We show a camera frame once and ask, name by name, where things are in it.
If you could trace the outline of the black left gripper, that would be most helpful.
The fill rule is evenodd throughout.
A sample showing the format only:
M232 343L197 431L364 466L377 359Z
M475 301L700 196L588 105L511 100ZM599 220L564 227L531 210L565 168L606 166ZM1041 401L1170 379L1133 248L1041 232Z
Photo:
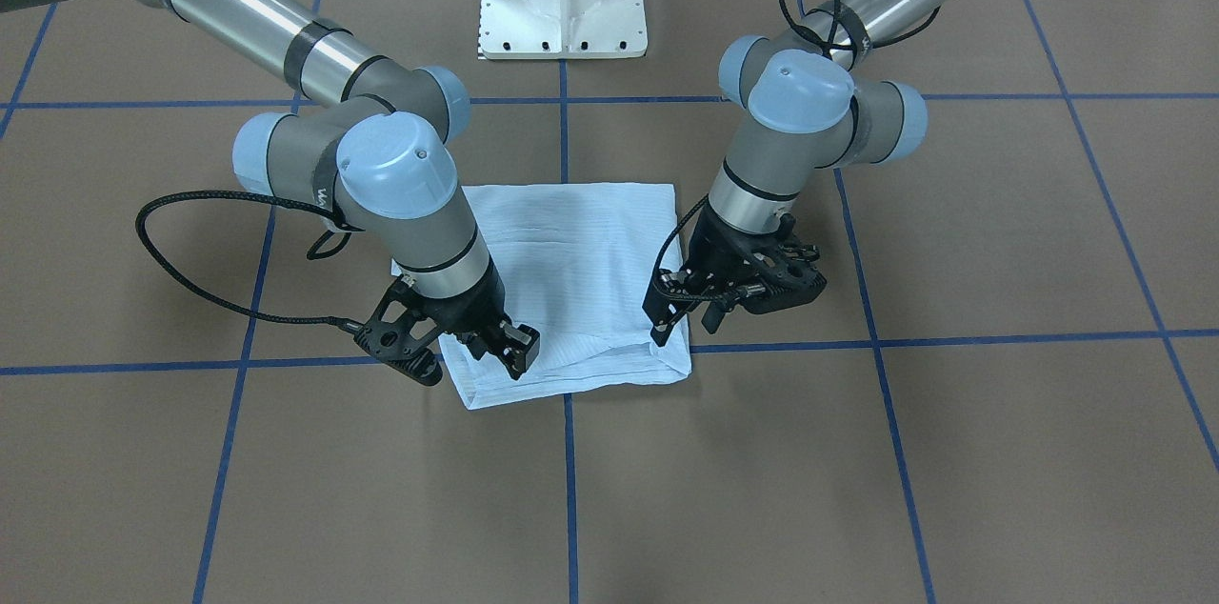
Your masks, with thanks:
M663 267L667 248L678 238L679 231L688 226L694 214L698 214L698 221L689 235L688 257L674 270ZM748 262L745 260L748 250L753 245L797 238L794 227L795 217L784 212L778 218L775 231L744 233L724 222L707 204L689 209L659 248L644 297L642 310L652 323L652 342L657 347L666 347L685 314L692 312L702 303L707 304L705 331L716 334L728 314L741 306L737 284L750 275Z

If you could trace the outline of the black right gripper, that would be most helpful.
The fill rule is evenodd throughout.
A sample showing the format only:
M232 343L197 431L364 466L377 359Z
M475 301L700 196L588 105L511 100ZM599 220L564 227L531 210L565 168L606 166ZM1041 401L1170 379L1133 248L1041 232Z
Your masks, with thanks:
M423 312L444 333L456 336L471 358L499 358L510 378L518 381L540 351L540 332L528 325L513 325L505 309L505 287L495 264L471 289L455 297L423 297Z

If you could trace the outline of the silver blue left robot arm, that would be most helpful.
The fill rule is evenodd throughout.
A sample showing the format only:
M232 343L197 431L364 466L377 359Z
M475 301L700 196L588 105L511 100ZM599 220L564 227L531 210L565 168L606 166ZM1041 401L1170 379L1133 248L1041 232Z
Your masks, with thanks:
M909 156L926 138L926 100L911 85L859 79L875 50L925 31L950 0L828 0L779 9L774 38L744 37L718 67L720 92L744 122L709 194L692 206L688 257L656 266L642 310L666 345L681 318L705 306L717 332L741 307L770 314L814 301L826 287L820 253L795 234L794 209L809 174Z

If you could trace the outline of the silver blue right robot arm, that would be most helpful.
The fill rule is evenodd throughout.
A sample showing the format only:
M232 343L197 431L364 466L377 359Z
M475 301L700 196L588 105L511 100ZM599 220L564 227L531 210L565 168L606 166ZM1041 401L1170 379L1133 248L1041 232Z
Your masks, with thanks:
M2 0L2 10L72 0ZM369 318L290 316L226 303L277 325L327 325L371 358L424 386L441 377L432 344L452 336L473 358L496 358L510 378L527 373L540 336L510 318L499 270L463 192L449 144L471 121L471 96L449 70L402 65L297 0L133 0L165 10L274 74L317 113L269 112L232 142L239 192L157 196L135 218L149 256L197 297L147 234L173 203L227 199L313 214L327 225L308 257L339 253L364 233L396 270Z

